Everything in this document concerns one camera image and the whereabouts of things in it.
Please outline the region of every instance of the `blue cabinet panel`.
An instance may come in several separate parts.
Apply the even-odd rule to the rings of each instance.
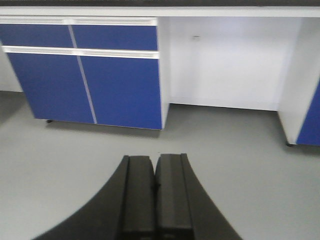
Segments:
[[[155,26],[72,26],[78,48],[157,50]]]
[[[320,84],[315,91],[296,143],[320,146]]]
[[[157,59],[81,57],[98,124],[161,129]]]
[[[76,56],[8,56],[37,119],[94,122]]]
[[[72,48],[66,25],[0,24],[3,45]]]

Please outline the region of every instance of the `cabinet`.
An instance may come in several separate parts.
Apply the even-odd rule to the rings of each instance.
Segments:
[[[35,118],[163,128],[155,18],[33,20],[0,39]]]
[[[161,129],[157,59],[81,57],[98,124]]]
[[[76,56],[9,53],[8,57],[35,118],[94,122]]]

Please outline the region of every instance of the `blue drawer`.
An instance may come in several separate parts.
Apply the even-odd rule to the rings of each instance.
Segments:
[[[0,24],[3,45],[72,48],[68,26],[42,24]]]
[[[76,56],[9,53],[37,119],[93,123]]]
[[[157,59],[81,57],[98,124],[161,129]]]
[[[154,50],[156,26],[73,25],[78,48]]]

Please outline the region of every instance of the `black rubber pad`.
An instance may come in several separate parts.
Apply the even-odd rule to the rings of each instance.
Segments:
[[[100,191],[76,213],[36,240],[117,240],[121,235],[129,157]]]
[[[123,240],[155,237],[155,175],[148,156],[130,156],[126,184]]]
[[[155,171],[158,185],[156,215],[159,238],[192,240],[184,172],[179,154],[162,154]]]

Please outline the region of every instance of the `drawer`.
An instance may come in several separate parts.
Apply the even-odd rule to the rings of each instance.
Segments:
[[[78,48],[156,51],[157,27],[145,25],[73,25]]]
[[[67,25],[0,24],[3,45],[72,48]]]

